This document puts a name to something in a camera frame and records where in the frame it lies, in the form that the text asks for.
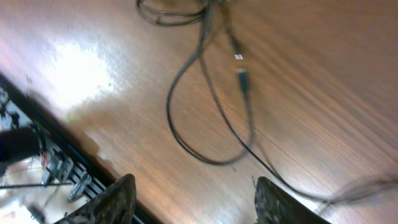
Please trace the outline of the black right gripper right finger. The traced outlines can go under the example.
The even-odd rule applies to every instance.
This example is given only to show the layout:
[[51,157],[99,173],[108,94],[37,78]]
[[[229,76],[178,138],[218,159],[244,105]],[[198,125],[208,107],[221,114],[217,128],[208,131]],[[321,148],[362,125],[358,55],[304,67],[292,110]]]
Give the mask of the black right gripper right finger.
[[257,224],[329,224],[267,177],[257,179],[254,206]]

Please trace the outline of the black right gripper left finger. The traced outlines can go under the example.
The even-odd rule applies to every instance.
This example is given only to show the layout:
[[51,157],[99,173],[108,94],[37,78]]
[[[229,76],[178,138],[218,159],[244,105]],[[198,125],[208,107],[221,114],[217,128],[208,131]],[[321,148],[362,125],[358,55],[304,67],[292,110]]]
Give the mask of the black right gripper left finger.
[[56,224],[131,224],[136,194],[135,177],[126,174]]

